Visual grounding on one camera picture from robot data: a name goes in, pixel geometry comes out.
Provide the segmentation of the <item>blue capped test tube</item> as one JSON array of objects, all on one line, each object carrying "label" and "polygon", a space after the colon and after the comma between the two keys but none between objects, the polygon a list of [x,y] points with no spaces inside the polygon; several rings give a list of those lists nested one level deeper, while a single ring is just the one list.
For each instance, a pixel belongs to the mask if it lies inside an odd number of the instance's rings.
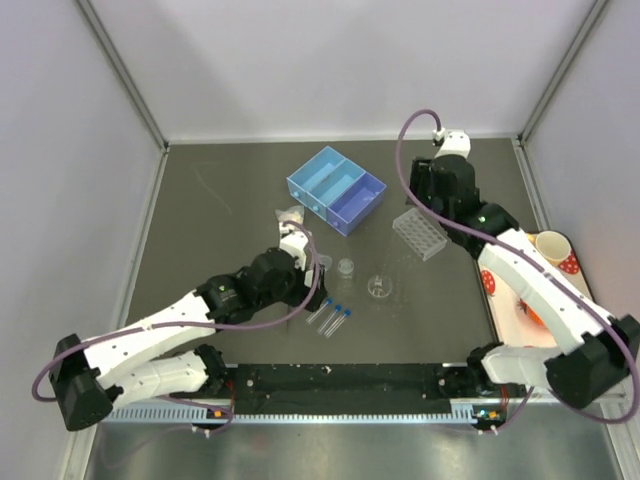
[{"label": "blue capped test tube", "polygon": [[351,311],[349,309],[345,310],[344,313],[335,322],[333,322],[331,326],[325,331],[324,336],[326,338],[331,337],[350,315],[351,315]]},{"label": "blue capped test tube", "polygon": [[341,305],[336,305],[334,307],[333,311],[331,313],[329,313],[328,316],[321,323],[321,325],[319,326],[317,332],[319,334],[324,333],[326,331],[326,329],[329,327],[329,325],[331,324],[331,322],[334,320],[334,318],[341,312],[341,310],[342,310],[342,306]]},{"label": "blue capped test tube", "polygon": [[319,315],[327,308],[333,305],[333,300],[331,298],[327,298],[319,307],[318,309],[311,313],[307,319],[306,319],[306,323],[307,324],[312,324],[318,317]]}]

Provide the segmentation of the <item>clear test tube rack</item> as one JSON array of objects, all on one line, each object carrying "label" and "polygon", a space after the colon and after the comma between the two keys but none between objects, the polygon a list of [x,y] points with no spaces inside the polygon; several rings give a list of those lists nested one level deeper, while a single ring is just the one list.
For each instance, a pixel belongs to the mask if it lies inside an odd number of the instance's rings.
[{"label": "clear test tube rack", "polygon": [[392,222],[393,230],[417,254],[427,261],[443,250],[447,239],[417,208],[411,208]]}]

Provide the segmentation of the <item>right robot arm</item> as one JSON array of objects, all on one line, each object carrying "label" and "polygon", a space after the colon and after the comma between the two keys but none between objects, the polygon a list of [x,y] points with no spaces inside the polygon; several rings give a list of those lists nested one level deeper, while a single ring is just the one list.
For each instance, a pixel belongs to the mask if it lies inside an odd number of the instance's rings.
[{"label": "right robot arm", "polygon": [[639,381],[639,323],[616,318],[581,294],[536,250],[502,206],[481,199],[474,167],[462,156],[417,157],[409,198],[443,227],[449,239],[504,281],[544,322],[555,344],[504,343],[474,350],[469,388],[487,396],[502,384],[549,390],[583,409],[625,379]]}]

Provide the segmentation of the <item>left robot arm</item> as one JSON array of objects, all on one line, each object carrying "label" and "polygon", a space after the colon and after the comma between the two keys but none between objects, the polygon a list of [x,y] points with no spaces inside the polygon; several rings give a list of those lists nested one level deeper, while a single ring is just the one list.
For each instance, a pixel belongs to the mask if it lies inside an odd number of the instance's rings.
[{"label": "left robot arm", "polygon": [[293,314],[316,312],[327,297],[325,267],[270,248],[233,274],[217,275],[168,307],[126,328],[82,340],[58,341],[61,362],[48,375],[64,425],[84,430],[113,411],[152,398],[202,393],[226,387],[221,353],[209,345],[170,356],[171,350],[220,330],[240,330],[277,303]]}]

